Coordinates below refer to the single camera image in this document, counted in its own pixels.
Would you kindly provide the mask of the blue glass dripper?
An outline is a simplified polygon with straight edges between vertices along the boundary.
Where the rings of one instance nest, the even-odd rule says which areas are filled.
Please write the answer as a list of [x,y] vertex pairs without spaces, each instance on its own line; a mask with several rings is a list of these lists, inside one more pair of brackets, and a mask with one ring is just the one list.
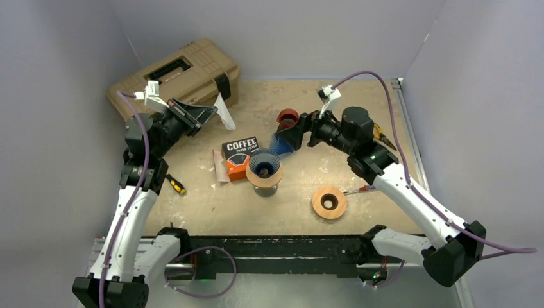
[[275,132],[271,136],[269,149],[274,151],[277,155],[284,155],[294,152],[293,147],[283,137],[281,137],[278,132]]
[[267,178],[276,173],[280,167],[279,155],[268,148],[257,149],[250,155],[248,165],[259,177]]

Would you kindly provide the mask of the white paper coffee filter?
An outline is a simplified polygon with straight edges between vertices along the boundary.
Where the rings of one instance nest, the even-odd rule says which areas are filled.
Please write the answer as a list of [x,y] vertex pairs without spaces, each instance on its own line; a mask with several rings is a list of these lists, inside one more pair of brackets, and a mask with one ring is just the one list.
[[221,118],[221,122],[224,124],[225,128],[227,130],[235,130],[235,122],[221,94],[218,94],[213,106],[216,107],[216,114]]

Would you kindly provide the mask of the wooden dripper ring holder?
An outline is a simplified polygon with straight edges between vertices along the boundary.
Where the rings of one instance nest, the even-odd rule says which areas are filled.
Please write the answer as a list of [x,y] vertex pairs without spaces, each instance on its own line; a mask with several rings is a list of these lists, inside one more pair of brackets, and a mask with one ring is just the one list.
[[248,181],[254,186],[259,189],[269,189],[274,186],[276,186],[284,175],[284,165],[280,164],[280,167],[276,173],[273,175],[267,177],[267,178],[261,178],[258,175],[256,175],[249,166],[246,166],[246,177]]

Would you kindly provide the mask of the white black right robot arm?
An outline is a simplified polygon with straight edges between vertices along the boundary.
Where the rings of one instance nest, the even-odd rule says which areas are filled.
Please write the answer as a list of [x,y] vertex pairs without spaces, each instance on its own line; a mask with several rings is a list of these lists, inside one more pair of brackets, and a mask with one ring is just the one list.
[[278,134],[293,150],[300,149],[303,136],[310,133],[309,147],[324,142],[347,154],[353,173],[393,200],[423,231],[418,237],[373,227],[360,244],[366,260],[396,257],[423,267],[439,285],[453,286],[481,260],[481,239],[487,230],[479,221],[468,223],[422,189],[399,159],[374,140],[373,129],[366,109],[348,107],[340,119],[330,111],[303,113],[296,124]]

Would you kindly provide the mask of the dark carafe with red rim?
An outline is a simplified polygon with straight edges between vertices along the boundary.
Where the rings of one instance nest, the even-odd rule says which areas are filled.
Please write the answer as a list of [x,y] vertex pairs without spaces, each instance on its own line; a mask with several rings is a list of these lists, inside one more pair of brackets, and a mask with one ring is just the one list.
[[284,130],[286,128],[293,127],[299,119],[299,113],[291,108],[283,109],[276,118],[278,122],[277,131]]

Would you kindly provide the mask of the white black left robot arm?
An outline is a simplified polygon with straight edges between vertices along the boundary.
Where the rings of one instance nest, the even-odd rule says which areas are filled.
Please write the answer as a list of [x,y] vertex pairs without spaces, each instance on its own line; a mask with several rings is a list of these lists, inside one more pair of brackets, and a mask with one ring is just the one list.
[[76,277],[72,292],[84,307],[145,307],[149,283],[168,261],[191,256],[187,231],[165,227],[150,248],[138,254],[148,216],[169,168],[165,154],[183,136],[196,135],[217,114],[216,106],[186,105],[170,99],[154,114],[126,121],[124,166],[119,197],[105,242],[89,274]]

